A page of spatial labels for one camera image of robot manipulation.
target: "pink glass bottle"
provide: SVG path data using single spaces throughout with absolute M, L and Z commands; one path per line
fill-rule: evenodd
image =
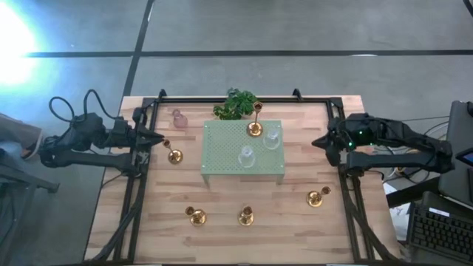
M 187 127 L 187 117 L 180 113 L 179 109 L 172 111 L 174 116 L 174 126 L 178 129 L 183 129 Z

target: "bright light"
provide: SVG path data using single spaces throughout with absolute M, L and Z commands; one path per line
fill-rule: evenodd
M 0 84 L 25 82 L 35 60 L 22 56 L 35 50 L 35 39 L 20 17 L 4 2 L 0 2 L 0 40 Z

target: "keyboard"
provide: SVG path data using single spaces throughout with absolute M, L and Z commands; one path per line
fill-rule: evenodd
M 407 241 L 411 246 L 473 264 L 473 220 L 434 208 L 414 207 Z

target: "clear glass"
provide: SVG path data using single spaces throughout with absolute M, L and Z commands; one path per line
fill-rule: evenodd
M 267 149 L 274 150 L 281 144 L 279 129 L 270 129 L 263 137 L 263 144 Z
M 242 148 L 242 153 L 238 155 L 239 164 L 245 168 L 250 168 L 254 166 L 256 157 L 254 155 L 253 149 L 250 146 L 244 146 Z
M 176 128 L 183 129 L 187 127 L 187 117 L 181 114 L 179 109 L 172 111 L 172 115 L 174 116 L 174 126 Z

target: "computer monitor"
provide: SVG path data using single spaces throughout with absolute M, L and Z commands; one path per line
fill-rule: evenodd
M 457 160 L 460 160 L 467 165 L 473 167 L 473 148 L 459 152 L 456 156 Z

